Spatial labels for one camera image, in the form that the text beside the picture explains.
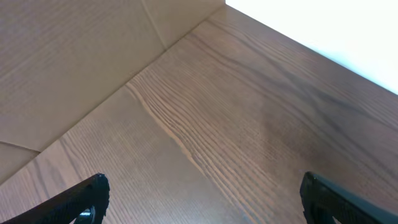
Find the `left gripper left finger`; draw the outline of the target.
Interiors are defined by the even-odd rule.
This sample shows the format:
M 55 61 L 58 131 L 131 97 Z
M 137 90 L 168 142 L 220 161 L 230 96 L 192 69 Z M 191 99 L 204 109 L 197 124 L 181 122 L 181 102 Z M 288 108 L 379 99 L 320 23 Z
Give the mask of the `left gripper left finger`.
M 108 179 L 97 173 L 3 224 L 102 224 L 109 192 Z

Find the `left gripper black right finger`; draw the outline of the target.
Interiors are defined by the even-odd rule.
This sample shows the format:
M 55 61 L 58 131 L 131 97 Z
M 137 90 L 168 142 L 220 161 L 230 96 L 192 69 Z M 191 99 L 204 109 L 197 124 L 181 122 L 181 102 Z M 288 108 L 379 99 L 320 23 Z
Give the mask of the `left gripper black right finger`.
M 389 224 L 397 215 L 345 190 L 339 185 L 306 172 L 300 186 L 303 214 L 310 224 Z

